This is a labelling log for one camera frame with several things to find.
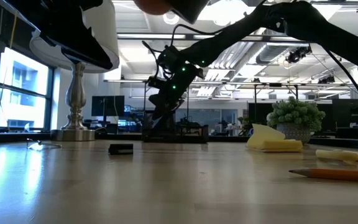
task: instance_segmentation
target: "yellow sticky note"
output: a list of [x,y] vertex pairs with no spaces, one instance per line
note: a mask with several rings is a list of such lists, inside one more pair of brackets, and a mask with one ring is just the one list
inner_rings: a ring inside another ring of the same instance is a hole
[[261,148],[264,141],[279,141],[285,139],[285,134],[269,126],[252,124],[252,127],[254,127],[254,133],[247,142],[247,147],[250,149]]

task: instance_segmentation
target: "silver lamp base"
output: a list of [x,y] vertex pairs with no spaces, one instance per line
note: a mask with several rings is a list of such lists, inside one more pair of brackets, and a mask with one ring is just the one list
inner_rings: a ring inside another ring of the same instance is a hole
[[53,141],[94,141],[93,130],[52,130]]

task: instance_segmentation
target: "table surface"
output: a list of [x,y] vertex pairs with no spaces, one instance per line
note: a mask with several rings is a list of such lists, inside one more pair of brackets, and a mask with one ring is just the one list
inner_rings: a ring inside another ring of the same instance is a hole
[[0,144],[0,223],[358,223],[358,182],[308,179],[290,169],[358,170],[304,153],[244,143],[66,142],[62,149]]

